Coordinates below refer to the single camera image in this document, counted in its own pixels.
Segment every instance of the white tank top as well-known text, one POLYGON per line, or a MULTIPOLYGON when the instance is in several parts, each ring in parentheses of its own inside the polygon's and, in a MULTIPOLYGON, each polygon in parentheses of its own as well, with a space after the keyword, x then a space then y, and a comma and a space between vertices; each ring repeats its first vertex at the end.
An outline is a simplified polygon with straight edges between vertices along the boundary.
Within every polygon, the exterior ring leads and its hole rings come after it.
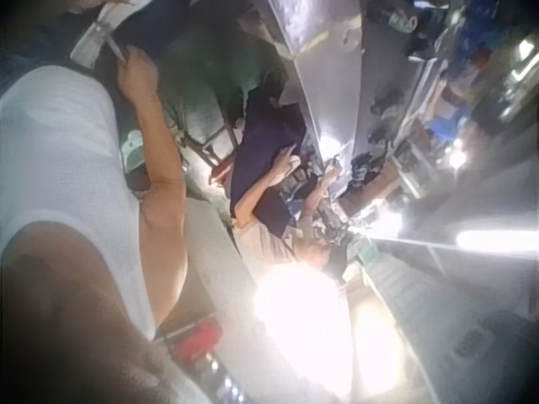
POLYGON ((92 78, 58 66, 20 78, 0 98, 0 258, 30 223, 70 226, 103 255, 130 319, 153 338, 139 203, 118 142, 110 96, 92 78))

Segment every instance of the wrist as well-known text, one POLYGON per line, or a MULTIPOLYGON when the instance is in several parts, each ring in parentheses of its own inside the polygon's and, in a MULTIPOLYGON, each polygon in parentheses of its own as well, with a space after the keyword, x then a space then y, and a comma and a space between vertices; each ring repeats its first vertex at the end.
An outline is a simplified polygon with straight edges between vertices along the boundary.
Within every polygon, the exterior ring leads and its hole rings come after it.
POLYGON ((161 100, 157 93, 149 94, 144 97, 138 97, 132 101, 133 107, 138 114, 144 114, 154 109, 162 109, 161 100))

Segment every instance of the hand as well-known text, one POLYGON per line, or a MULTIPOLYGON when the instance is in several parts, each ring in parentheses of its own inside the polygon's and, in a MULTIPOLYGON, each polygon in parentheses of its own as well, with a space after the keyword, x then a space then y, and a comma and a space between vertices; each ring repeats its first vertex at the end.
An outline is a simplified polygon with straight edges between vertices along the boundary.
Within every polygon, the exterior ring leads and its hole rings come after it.
POLYGON ((283 175, 288 172, 288 170, 291 169, 292 163, 290 161, 290 156, 294 149, 296 148, 296 145, 285 147, 282 149, 275 160, 273 161, 273 167, 271 168, 271 172, 275 177, 279 175, 283 175))
POLYGON ((127 46, 126 64, 118 61, 118 87, 136 109, 157 97, 157 66, 142 50, 127 46))
POLYGON ((328 189, 329 186, 337 179, 341 173, 340 167, 333 167, 329 169, 322 177, 320 181, 320 186, 324 189, 328 189))

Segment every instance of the person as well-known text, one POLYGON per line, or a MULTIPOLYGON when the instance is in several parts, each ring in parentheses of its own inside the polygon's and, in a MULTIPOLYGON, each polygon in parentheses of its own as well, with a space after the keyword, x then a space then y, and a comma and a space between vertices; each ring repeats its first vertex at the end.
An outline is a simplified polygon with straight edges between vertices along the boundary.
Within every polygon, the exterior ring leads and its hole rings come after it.
POLYGON ((265 267, 255 278, 275 265, 301 263, 339 280, 345 250, 312 234, 312 216, 339 170, 315 181, 298 226, 290 226, 293 218, 275 185, 292 170, 291 156, 299 153, 305 126, 297 105, 277 104, 278 92, 262 86, 248 95, 245 133, 232 170, 232 234, 248 267, 265 267))
POLYGON ((104 87, 42 66, 0 98, 3 397, 8 402, 207 402, 150 346, 187 271, 181 158, 135 47, 118 84, 151 188, 125 184, 104 87))

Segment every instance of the black hair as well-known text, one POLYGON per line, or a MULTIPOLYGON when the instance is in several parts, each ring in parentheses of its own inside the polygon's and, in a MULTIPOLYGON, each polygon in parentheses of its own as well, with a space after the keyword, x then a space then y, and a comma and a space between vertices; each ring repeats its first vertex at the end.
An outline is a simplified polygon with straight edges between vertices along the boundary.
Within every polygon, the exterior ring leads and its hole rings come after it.
POLYGON ((338 283, 342 284, 343 274, 348 266, 348 257, 346 254, 346 246, 339 246, 337 244, 330 244, 329 247, 329 260, 323 267, 324 272, 331 279, 334 279, 338 283))

